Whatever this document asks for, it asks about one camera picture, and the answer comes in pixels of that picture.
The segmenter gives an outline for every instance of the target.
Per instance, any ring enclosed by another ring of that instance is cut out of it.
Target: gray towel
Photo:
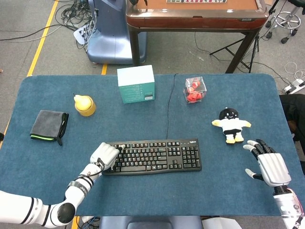
[[[30,137],[44,141],[57,140],[59,145],[62,145],[61,137],[65,133],[68,117],[68,113],[40,110]]]

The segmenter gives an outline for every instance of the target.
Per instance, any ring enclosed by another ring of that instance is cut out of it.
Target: black keyboard
[[[107,142],[115,148],[125,145],[113,169],[104,175],[145,175],[201,170],[198,139]]]

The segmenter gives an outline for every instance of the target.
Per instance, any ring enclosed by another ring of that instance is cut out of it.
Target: stuffed doll
[[[251,127],[251,124],[248,121],[239,120],[238,111],[227,107],[220,112],[219,119],[212,121],[212,125],[223,129],[223,134],[226,136],[225,142],[228,145],[232,145],[235,142],[243,142],[243,127]]]

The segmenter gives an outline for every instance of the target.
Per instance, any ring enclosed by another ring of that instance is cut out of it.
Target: blue felt mat
[[[194,76],[175,77],[168,138],[198,138],[202,171],[103,176],[78,208],[78,215],[279,215],[273,190],[244,171],[259,172],[253,155],[242,144],[227,146],[221,128],[211,125],[226,106],[252,124],[243,130],[245,140],[264,139],[282,153],[293,179],[290,187],[305,201],[304,177],[272,77],[203,75],[206,97],[201,103],[186,104],[185,79]],[[102,141],[165,139],[173,82],[173,75],[156,75],[154,101],[123,104],[116,76],[26,78],[0,150],[0,190],[41,198],[44,204],[59,203],[69,182]],[[93,116],[78,114],[73,93],[94,99]],[[69,113],[63,146],[30,139],[41,109]]]

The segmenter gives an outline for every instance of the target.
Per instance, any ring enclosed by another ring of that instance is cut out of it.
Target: teal box
[[[118,86],[124,104],[154,100],[151,65],[118,69]]]

